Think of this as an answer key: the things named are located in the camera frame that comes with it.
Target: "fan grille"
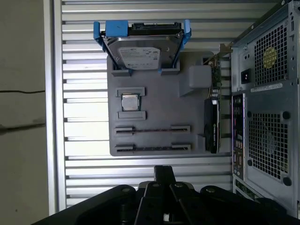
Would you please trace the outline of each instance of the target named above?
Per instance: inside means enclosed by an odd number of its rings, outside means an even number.
[[[280,114],[253,114],[249,157],[254,167],[279,180],[281,172],[288,173],[288,126],[280,123]]]
[[[286,27],[283,25],[273,29],[256,41],[255,54],[255,82],[257,85],[279,81],[287,74],[287,37]],[[264,66],[264,53],[274,48],[277,57],[271,68]]]

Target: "metal shutter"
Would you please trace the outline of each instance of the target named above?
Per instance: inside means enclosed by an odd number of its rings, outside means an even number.
[[[208,184],[232,189],[230,139],[223,140],[223,153],[196,158],[109,155],[107,55],[93,40],[92,22],[190,19],[193,34],[185,51],[216,53],[274,5],[239,2],[245,1],[44,0],[50,214],[118,184],[152,180],[154,165],[172,165],[177,180],[196,190]],[[230,76],[230,62],[222,67],[222,75]],[[222,106],[230,114],[229,101]],[[229,132],[230,121],[223,123]]]

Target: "white wall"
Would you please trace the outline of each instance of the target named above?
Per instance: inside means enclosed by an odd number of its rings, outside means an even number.
[[[1,0],[0,90],[44,90],[42,0]],[[45,117],[45,94],[0,93],[0,124]],[[0,224],[48,214],[45,128],[0,136]]]

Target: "black cable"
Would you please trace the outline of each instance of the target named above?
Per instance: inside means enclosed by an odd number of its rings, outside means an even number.
[[[0,135],[6,134],[6,133],[12,133],[12,132],[16,132],[16,131],[30,130],[30,129],[34,129],[34,128],[42,128],[45,126],[46,126],[45,123],[27,124],[27,125],[15,126],[15,127],[3,127],[0,125]]]
[[[37,94],[43,93],[45,90],[37,90],[37,91],[22,91],[22,90],[0,90],[0,93],[22,93],[22,94]]]

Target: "gray mounting plate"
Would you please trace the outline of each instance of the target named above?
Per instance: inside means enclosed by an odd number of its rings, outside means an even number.
[[[182,52],[180,54],[181,72],[178,75],[170,76],[163,76],[158,71],[152,70],[134,71],[132,76],[115,77],[112,75],[112,61],[110,59],[107,60],[111,155],[207,154],[204,149],[204,138],[199,134],[203,134],[204,100],[207,97],[208,90],[202,89],[191,95],[179,97],[180,79],[185,75],[185,71],[188,71],[189,66],[203,61],[203,56],[201,53]],[[141,96],[141,111],[126,112],[132,113],[128,120],[124,119],[124,117],[121,120],[119,119],[122,111],[121,98],[116,96],[116,90],[120,87],[145,88],[145,96]],[[191,126],[191,131],[178,134],[172,132],[146,132],[133,135],[117,135],[115,132],[115,128],[120,127],[164,129],[177,125]],[[171,146],[173,143],[190,143],[191,150],[118,152],[116,149],[117,145],[134,144],[136,147],[161,147]]]

